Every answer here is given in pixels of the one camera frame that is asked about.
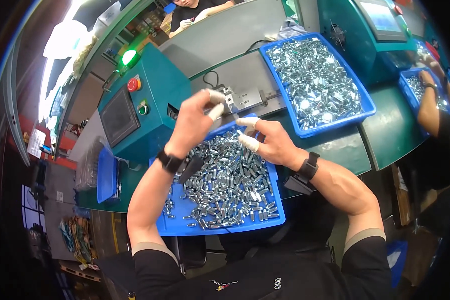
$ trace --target black cable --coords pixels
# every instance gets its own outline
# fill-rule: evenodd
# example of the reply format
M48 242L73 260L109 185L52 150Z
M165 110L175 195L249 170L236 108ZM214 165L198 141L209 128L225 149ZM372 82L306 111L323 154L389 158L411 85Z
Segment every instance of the black cable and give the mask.
M250 48L248 48L248 50L247 51L245 51L245 53L243 53L244 55L245 54L248 54L251 50L252 50L252 48L255 46L255 45L257 45L258 43L270 43L271 41L269 41L269 40L267 40L267 39L261 39L261 40L259 40L259 41L256 41L255 43L253 43L251 46L250 46Z
M209 73L215 73L215 74L217 75L217 84L216 84L215 86L214 86L213 84L211 84L210 82L208 82L208 81L205 80L205 76L207 76ZM216 89L216 87L218 86L218 73L215 72L215 71L213 71L213 70L208 71L208 72L206 72L206 73L203 75L202 80L203 80L204 83L208 84L212 89Z

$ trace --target floor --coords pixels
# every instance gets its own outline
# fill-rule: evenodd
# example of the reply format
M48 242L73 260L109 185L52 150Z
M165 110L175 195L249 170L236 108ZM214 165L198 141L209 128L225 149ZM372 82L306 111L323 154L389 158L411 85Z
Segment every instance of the floor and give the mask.
M360 179L372 190L377 196L380 204L381 216L384 220L385 234L387 235L387 241L393 241L395 239L403 237L403 232L397 230L392 216L392 197L391 193L394 190L387 188L385 171L370 171L360 176ZM126 224L122 221L123 216L119 213L93 211L93 231L95 236L95 243L98 250L99 257L107 257L114 255L118 252L127 251L127 236L126 236ZM338 215L335 226L329 238L330 247L333 247L335 252L336 263L338 266L342 264L343 249L345 247L345 238L348 231L348 217L345 213ZM207 249L223 250L218 236L206 236ZM196 277L220 267L225 266L225 255L223 254L207 254L207 261L205 266L200 269L188 270L186 277ZM122 290L119 286L116 286L110 280L105 279L105 284L110 291L112 298L115 299L127 299L126 291Z

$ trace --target black t-shirt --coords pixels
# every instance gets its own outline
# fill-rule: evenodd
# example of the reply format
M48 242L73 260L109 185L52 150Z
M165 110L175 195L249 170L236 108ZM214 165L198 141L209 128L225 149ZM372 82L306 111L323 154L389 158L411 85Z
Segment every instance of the black t-shirt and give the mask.
M245 259L186 279L175 260L158 250L134 255L137 299L391 299L392 274L382 237L347 250L342 270L298 255Z
M172 16L172 28L170 32L175 32L180 28L180 22L183 20L191 19L195 21L195 17L198 16L203 10L207 8L216 7L227 3L230 0L198 0L198 6L196 8L176 6Z

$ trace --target fluorescent light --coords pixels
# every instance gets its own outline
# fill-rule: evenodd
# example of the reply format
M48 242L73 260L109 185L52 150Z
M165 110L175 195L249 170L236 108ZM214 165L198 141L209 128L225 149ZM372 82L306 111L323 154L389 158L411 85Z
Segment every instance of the fluorescent light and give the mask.
M78 9L88 0L73 0L72 5L66 12L65 17L63 18L63 21L67 20L73 20L73 17L77 14ZM38 105L38 122L42 123L44 120L45 114L50 113L49 111L45 110L45 100L47 99L47 90L48 90L48 83L50 81L50 75L52 74L52 68L53 63L55 62L55 59L46 58L45 61L45 69L43 70L43 76L42 76L42 86L40 87L40 98L39 98L39 105Z

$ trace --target teal machine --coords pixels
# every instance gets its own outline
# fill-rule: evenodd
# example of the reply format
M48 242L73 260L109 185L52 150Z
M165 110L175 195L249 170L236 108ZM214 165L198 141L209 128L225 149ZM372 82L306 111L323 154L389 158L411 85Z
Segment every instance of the teal machine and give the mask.
M98 111L113 154L148 165L172 135L181 103L192 95L190 80L148 44L108 90Z
M397 80L417 53L402 11L391 0L319 0L320 31L360 81Z

